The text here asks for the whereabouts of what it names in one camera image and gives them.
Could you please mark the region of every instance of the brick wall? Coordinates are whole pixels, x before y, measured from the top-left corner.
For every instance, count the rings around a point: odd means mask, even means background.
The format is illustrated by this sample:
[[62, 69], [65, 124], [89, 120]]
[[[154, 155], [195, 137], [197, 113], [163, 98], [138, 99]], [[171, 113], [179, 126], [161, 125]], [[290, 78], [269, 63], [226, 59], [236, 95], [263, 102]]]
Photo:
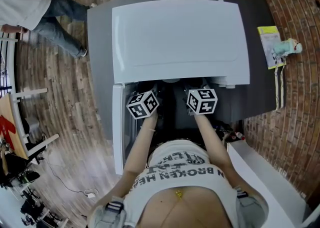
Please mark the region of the brick wall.
[[247, 141], [306, 200], [320, 183], [320, 0], [267, 0], [281, 38], [302, 43], [285, 66], [286, 106], [244, 121]]

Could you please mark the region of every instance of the red cloth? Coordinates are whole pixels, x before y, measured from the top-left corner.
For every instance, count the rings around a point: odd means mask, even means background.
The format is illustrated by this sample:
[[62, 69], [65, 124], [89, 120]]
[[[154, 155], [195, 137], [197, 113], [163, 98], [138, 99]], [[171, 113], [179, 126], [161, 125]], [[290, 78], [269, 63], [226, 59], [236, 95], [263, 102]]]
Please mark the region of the red cloth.
[[2, 115], [0, 116], [0, 131], [3, 134], [5, 141], [10, 144], [10, 147], [12, 148], [12, 150], [15, 150], [9, 135], [9, 131], [15, 134], [17, 132], [16, 127]]

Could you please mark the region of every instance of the black cord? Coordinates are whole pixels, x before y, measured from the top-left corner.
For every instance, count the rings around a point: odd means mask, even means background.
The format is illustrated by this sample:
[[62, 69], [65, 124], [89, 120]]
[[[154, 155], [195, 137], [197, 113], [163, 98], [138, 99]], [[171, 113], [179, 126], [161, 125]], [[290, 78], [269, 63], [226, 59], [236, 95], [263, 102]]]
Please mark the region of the black cord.
[[73, 193], [82, 193], [82, 194], [84, 194], [86, 197], [88, 197], [82, 190], [75, 191], [75, 190], [69, 189], [69, 188], [65, 185], [65, 183], [61, 180], [61, 178], [54, 173], [54, 171], [53, 171], [53, 169], [51, 168], [51, 166], [50, 166], [49, 162], [47, 161], [47, 159], [46, 159], [46, 158], [43, 158], [43, 159], [44, 159], [44, 160], [46, 161], [46, 163], [48, 164], [49, 168], [51, 169], [52, 174], [61, 181], [61, 183], [64, 185], [65, 188], [67, 188], [69, 191], [71, 191], [71, 192], [73, 192]]

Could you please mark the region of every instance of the power cord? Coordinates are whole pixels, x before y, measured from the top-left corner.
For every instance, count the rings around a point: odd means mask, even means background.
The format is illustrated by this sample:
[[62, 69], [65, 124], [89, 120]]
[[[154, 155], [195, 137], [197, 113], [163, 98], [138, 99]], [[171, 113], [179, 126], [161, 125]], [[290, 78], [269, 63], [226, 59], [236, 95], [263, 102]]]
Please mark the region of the power cord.
[[[84, 194], [84, 195], [85, 195], [86, 197], [88, 197], [88, 198], [92, 198], [92, 197], [94, 197], [95, 195], [97, 195], [97, 194], [99, 193], [99, 191], [98, 191], [96, 188], [86, 189], [86, 190], [84, 190], [84, 191], [82, 191], [82, 190], [79, 190], [79, 191], [71, 190], [70, 188], [68, 188], [68, 187], [65, 185], [65, 183], [61, 180], [61, 178], [55, 174], [54, 170], [52, 169], [52, 167], [50, 166], [50, 164], [49, 164], [49, 162], [48, 162], [48, 160], [47, 160], [46, 158], [39, 157], [38, 159], [41, 160], [41, 161], [42, 161], [42, 160], [45, 160], [45, 161], [46, 161], [46, 163], [48, 164], [49, 168], [51, 169], [52, 174], [53, 174], [56, 178], [58, 178], [58, 179], [61, 181], [61, 183], [64, 185], [64, 187], [67, 188], [69, 191], [71, 191], [71, 192], [73, 192], [73, 193], [77, 193], [77, 194], [78, 194], [78, 193]], [[91, 190], [96, 190], [96, 192], [86, 193], [86, 191], [91, 191]]]

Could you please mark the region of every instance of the white sneaker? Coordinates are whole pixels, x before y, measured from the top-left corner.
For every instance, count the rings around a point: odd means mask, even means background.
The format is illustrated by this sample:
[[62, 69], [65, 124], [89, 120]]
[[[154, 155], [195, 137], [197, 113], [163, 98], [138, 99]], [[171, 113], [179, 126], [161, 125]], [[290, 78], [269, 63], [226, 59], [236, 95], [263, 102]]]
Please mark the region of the white sneaker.
[[81, 56], [85, 57], [87, 55], [88, 51], [85, 48], [83, 50], [84, 50], [84, 53]]

